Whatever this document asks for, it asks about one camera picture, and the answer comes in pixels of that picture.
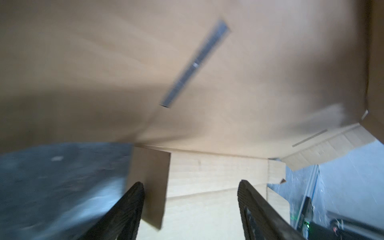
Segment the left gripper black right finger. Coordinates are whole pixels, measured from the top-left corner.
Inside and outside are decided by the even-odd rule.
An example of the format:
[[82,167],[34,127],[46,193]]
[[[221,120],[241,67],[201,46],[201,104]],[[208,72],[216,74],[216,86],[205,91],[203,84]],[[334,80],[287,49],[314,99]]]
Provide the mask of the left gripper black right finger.
[[304,239],[248,181],[240,181],[237,196],[246,240]]

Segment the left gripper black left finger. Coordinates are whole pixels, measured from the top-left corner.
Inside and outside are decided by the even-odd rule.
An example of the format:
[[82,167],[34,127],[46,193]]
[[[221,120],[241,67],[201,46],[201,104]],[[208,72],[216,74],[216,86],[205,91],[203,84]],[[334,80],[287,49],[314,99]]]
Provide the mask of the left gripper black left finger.
[[80,240],[135,240],[138,234],[145,191],[136,182]]

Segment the brown cardboard box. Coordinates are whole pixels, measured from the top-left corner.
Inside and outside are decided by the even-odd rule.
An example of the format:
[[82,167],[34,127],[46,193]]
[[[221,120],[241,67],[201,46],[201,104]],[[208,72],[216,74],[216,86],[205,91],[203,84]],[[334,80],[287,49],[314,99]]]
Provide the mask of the brown cardboard box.
[[383,1],[1,1],[1,239],[244,237],[237,188],[384,138]]

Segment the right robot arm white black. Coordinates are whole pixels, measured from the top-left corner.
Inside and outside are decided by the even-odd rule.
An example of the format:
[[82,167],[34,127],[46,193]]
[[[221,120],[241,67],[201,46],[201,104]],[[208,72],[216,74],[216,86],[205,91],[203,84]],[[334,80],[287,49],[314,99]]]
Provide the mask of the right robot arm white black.
[[296,230],[306,240],[382,240],[384,232],[372,226],[344,219],[333,219],[327,227],[316,224],[312,199],[305,197]]

